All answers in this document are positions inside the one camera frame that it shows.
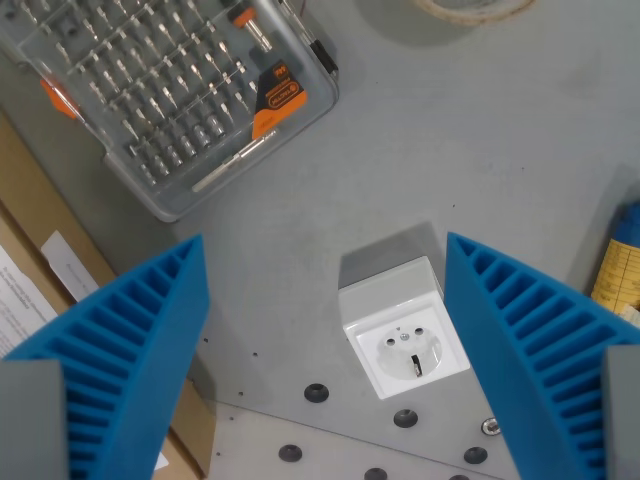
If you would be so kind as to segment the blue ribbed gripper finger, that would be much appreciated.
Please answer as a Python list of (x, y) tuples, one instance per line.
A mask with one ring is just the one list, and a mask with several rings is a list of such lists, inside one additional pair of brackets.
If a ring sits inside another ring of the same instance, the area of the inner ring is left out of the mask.
[(56, 360), (73, 479), (149, 479), (210, 306), (196, 235), (119, 276), (7, 355)]
[(638, 344), (638, 328), (454, 232), (445, 277), (445, 306), (520, 477), (605, 478), (605, 351)]

